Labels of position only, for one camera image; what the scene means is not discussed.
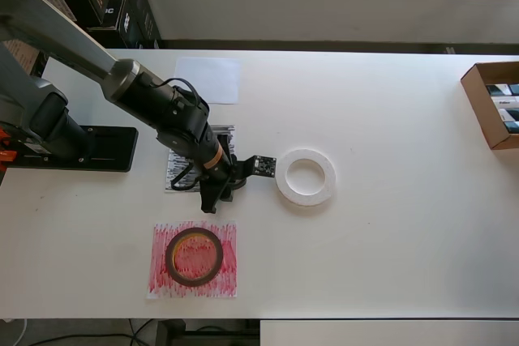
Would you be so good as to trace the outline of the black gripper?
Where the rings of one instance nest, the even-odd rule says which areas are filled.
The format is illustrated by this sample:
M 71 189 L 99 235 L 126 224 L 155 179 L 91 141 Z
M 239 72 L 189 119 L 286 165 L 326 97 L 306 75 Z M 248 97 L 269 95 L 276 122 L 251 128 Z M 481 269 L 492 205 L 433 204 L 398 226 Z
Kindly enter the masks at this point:
M 201 210 L 204 213 L 215 214 L 217 203 L 232 202 L 235 190 L 246 184 L 243 167 L 232 166 L 230 169 L 216 167 L 209 169 L 199 180 Z

